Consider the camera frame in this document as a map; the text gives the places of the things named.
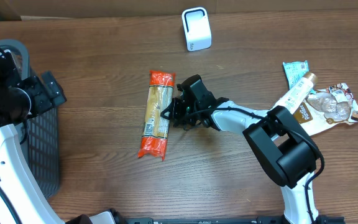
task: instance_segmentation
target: plastic crate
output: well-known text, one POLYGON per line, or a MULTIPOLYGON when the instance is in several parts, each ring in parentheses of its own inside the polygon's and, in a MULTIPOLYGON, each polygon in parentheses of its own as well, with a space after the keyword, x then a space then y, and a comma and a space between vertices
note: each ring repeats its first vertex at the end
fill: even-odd
MULTIPOLYGON (((0 47, 10 51, 22 79, 36 75, 29 65, 26 47, 17 40, 0 40, 0 47)), ((60 185, 58 112, 54 108, 36 118, 27 120, 28 137, 21 144, 22 152, 31 173, 46 199, 55 195, 60 185)), ((16 126, 19 140, 25 126, 16 126)))

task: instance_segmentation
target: white bottle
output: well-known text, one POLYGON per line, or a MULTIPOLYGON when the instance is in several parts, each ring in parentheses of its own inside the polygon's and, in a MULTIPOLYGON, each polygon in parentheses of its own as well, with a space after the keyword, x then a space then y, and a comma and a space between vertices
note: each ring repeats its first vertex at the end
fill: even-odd
POLYGON ((317 83, 317 76, 311 72, 307 72, 297 83, 273 106, 284 106, 291 114, 301 105, 302 101, 309 95, 314 85, 317 83))

